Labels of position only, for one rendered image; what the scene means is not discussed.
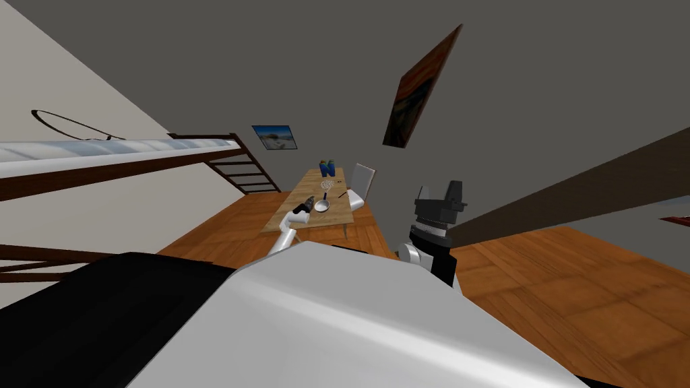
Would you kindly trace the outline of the dark brown wooden board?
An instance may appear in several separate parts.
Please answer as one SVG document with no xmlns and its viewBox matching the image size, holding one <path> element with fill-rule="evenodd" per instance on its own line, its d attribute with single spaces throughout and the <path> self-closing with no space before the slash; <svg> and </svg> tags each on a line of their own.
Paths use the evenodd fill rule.
<svg viewBox="0 0 690 388">
<path fill-rule="evenodd" d="M 690 195 L 690 127 L 448 231 L 458 248 Z"/>
</svg>

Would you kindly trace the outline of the dark wooden rails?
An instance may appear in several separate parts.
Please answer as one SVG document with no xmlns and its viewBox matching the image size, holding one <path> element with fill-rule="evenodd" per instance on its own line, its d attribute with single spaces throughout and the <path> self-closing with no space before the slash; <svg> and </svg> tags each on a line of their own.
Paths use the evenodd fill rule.
<svg viewBox="0 0 690 388">
<path fill-rule="evenodd" d="M 113 255 L 114 253 L 0 245 L 0 261 L 27 261 L 24 264 L 0 266 L 0 283 L 58 282 L 67 275 L 67 272 L 20 273 L 20 271 L 86 264 Z"/>
</svg>

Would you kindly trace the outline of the light wooden table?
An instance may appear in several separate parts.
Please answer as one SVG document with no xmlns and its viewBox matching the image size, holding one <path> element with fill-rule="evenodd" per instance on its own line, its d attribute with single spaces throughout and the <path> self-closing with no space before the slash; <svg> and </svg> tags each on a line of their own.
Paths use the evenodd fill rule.
<svg viewBox="0 0 690 388">
<path fill-rule="evenodd" d="M 323 189 L 320 187 L 322 181 L 334 181 L 334 186 L 327 192 L 330 208 L 324 213 L 318 213 L 314 210 L 311 211 L 309 221 L 306 224 L 296 223 L 292 228 L 317 228 L 352 224 L 354 222 L 354 216 L 350 210 L 347 194 L 338 198 L 339 195 L 347 190 L 344 170 L 337 167 L 335 177 L 322 177 L 320 169 L 316 168 L 307 171 L 296 187 L 283 201 L 278 211 L 275 212 L 268 223 L 263 227 L 261 232 L 279 231 L 283 217 L 288 212 L 291 212 L 298 204 L 305 202 L 310 196 L 314 196 L 315 200 L 318 201 L 323 196 Z"/>
</svg>

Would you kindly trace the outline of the dark wooden bed white mattress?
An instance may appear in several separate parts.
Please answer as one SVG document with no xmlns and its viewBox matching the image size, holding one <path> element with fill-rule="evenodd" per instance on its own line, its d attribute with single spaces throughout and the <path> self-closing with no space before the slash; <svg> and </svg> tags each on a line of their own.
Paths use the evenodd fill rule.
<svg viewBox="0 0 690 388">
<path fill-rule="evenodd" d="M 193 164 L 261 165 L 237 134 L 168 139 L 0 143 L 0 201 L 72 189 Z"/>
</svg>

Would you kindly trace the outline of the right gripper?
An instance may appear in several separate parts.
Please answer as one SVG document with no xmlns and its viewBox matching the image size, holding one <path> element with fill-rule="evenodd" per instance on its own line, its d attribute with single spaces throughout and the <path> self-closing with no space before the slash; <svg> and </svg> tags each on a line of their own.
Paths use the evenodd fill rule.
<svg viewBox="0 0 690 388">
<path fill-rule="evenodd" d="M 462 201 L 463 182 L 450 181 L 444 200 L 430 199 L 428 186 L 422 186 L 418 192 L 418 199 L 414 200 L 415 216 L 432 222 L 456 224 L 458 214 L 463 212 L 466 203 Z"/>
</svg>

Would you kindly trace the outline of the white chair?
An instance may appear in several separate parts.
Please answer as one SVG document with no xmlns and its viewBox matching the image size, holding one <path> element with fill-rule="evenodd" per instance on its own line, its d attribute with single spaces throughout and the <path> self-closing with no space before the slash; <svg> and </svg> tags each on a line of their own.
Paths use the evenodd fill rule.
<svg viewBox="0 0 690 388">
<path fill-rule="evenodd" d="M 347 190 L 350 210 L 355 212 L 365 205 L 365 201 L 375 176 L 376 170 L 362 164 L 356 164 L 352 173 L 352 182 Z"/>
</svg>

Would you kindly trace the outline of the orange framed painting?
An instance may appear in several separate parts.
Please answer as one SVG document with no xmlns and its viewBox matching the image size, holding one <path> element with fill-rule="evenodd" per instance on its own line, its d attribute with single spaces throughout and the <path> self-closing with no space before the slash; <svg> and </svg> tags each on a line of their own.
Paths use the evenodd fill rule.
<svg viewBox="0 0 690 388">
<path fill-rule="evenodd" d="M 401 78 L 391 108 L 383 145 L 405 148 L 463 25 L 458 25 Z"/>
</svg>

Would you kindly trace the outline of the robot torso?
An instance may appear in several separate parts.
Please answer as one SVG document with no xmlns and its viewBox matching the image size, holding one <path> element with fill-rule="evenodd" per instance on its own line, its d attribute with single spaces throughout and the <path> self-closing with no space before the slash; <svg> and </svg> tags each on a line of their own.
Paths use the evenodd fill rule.
<svg viewBox="0 0 690 388">
<path fill-rule="evenodd" d="M 235 271 L 127 388 L 587 388 L 420 266 L 304 242 Z"/>
</svg>

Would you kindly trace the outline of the blue framed picture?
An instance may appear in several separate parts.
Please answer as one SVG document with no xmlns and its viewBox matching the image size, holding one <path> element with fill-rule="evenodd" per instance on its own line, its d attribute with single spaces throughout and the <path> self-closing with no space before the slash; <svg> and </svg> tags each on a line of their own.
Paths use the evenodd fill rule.
<svg viewBox="0 0 690 388">
<path fill-rule="evenodd" d="M 254 132 L 266 150 L 295 150 L 297 144 L 288 125 L 254 125 Z"/>
</svg>

